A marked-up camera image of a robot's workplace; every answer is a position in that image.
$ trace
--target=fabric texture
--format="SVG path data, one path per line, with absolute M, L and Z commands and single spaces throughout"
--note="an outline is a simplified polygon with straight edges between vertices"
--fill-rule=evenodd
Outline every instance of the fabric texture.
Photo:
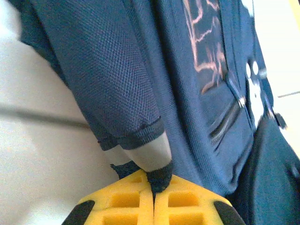
M 246 96 L 245 64 L 255 58 L 264 69 L 241 1 L 13 2 L 21 40 L 71 89 L 103 150 L 134 150 L 166 132 L 174 174 L 223 196 L 235 191 L 253 124 L 246 107 L 228 115 Z M 143 165 L 112 167 L 123 177 Z
M 263 118 L 239 186 L 228 199 L 248 225 L 300 224 L 297 171 L 300 161 L 277 123 Z

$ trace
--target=black corner piece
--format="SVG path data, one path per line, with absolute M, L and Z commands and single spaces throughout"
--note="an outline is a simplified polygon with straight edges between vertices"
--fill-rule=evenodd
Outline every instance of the black corner piece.
M 214 202 L 214 205 L 224 225 L 246 225 L 234 207 L 221 201 Z
M 92 200 L 76 205 L 62 225 L 84 225 L 94 205 L 95 202 Z

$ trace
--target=printed design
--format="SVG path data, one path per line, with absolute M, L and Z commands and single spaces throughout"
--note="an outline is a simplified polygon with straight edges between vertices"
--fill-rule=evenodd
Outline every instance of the printed design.
M 204 94 L 219 85 L 223 80 L 223 69 L 226 67 L 219 20 L 220 7 L 218 2 L 210 0 L 183 0 L 183 3 L 195 70 L 200 77 L 212 74 L 211 80 L 206 81 L 201 89 L 201 93 Z

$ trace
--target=white wall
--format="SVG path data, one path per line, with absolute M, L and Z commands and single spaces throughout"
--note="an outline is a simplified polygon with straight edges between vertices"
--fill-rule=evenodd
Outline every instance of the white wall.
M 0 224 L 61 224 L 81 197 L 117 175 L 91 131 L 1 114 L 13 106 L 85 122 L 71 92 L 19 33 L 18 13 L 0 0 Z

